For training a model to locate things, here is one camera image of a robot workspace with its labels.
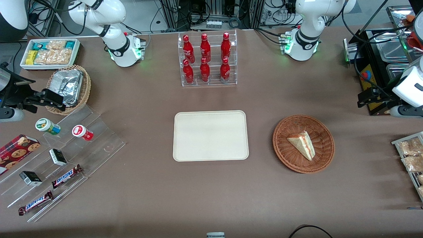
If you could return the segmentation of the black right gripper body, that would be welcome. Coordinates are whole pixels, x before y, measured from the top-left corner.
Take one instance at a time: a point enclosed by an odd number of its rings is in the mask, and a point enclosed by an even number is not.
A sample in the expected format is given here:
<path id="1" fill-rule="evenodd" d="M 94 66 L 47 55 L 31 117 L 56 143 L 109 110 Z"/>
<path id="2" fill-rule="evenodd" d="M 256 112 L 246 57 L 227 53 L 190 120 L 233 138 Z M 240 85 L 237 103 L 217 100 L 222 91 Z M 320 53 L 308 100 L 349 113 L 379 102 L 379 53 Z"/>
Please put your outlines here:
<path id="1" fill-rule="evenodd" d="M 17 105 L 27 98 L 27 84 L 16 77 L 1 79 L 1 108 Z"/>

